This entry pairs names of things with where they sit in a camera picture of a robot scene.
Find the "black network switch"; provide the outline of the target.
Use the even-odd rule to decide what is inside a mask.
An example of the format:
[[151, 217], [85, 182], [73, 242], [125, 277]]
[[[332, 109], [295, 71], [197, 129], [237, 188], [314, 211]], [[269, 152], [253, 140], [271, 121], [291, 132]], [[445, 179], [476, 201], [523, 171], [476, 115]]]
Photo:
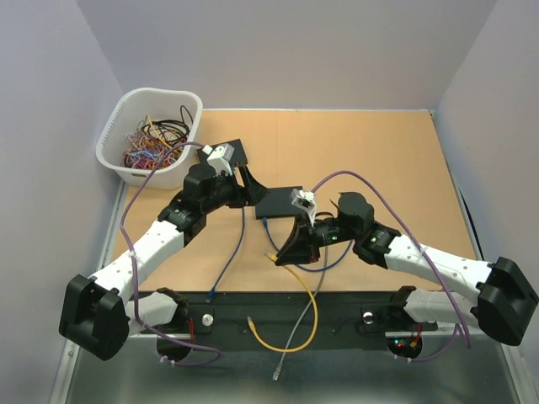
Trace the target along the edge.
[[[240, 139], [226, 141], [226, 143], [233, 147], [233, 153], [229, 160], [229, 163], [233, 167], [238, 167], [239, 165], [248, 164], [248, 157], [243, 148], [243, 143]], [[199, 158], [200, 163], [206, 162], [207, 160], [207, 155], [201, 149], [197, 150], [196, 156]]]
[[262, 220], [264, 218], [284, 218], [300, 214], [301, 210], [290, 201], [293, 189], [302, 189], [302, 186], [268, 189], [264, 198], [255, 205], [255, 218]]

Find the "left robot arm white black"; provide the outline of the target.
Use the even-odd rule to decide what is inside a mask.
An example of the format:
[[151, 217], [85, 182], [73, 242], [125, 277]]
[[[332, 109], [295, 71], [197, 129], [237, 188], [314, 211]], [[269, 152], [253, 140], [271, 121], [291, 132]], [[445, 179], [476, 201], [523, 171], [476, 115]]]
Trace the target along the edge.
[[205, 227], [207, 216], [227, 206], [255, 206], [268, 189], [248, 168], [217, 173], [205, 164], [191, 167], [183, 188], [136, 242], [115, 261], [89, 277], [77, 275], [67, 284], [59, 333], [102, 360], [114, 357], [127, 338], [163, 325], [181, 330], [188, 312], [181, 297], [168, 289], [142, 298], [139, 286], [161, 264], [186, 247]]

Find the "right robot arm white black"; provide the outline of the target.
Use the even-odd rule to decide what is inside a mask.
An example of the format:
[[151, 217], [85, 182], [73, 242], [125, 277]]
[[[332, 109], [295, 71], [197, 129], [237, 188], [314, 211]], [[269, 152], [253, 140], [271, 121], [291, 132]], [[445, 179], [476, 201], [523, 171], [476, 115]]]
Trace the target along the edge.
[[276, 265], [315, 263], [321, 247], [352, 242], [352, 251], [361, 261], [442, 288], [440, 292], [413, 289], [392, 303], [387, 318], [393, 326], [448, 322], [478, 328], [499, 343], [521, 344], [538, 306], [538, 294], [515, 261], [462, 258], [415, 242], [376, 221], [373, 206], [356, 192], [342, 193], [335, 205], [337, 214], [323, 220], [316, 217], [314, 193], [293, 189], [290, 201], [301, 214], [276, 254]]

